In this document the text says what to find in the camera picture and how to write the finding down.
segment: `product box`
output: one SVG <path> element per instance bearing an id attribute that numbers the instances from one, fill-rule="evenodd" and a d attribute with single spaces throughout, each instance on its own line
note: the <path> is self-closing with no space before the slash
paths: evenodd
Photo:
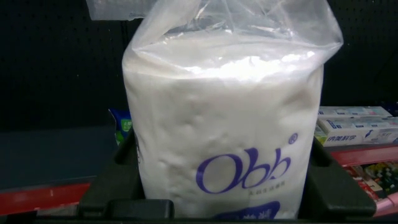
<path id="1" fill-rule="evenodd" d="M 322 131 L 322 128 L 320 128 L 319 125 L 315 126 L 314 136 L 322 145 L 325 143 L 326 134 Z"/>
<path id="2" fill-rule="evenodd" d="M 381 106 L 320 106 L 318 118 L 365 118 L 391 117 Z"/>
<path id="3" fill-rule="evenodd" d="M 398 118 L 318 119 L 327 146 L 398 142 Z"/>

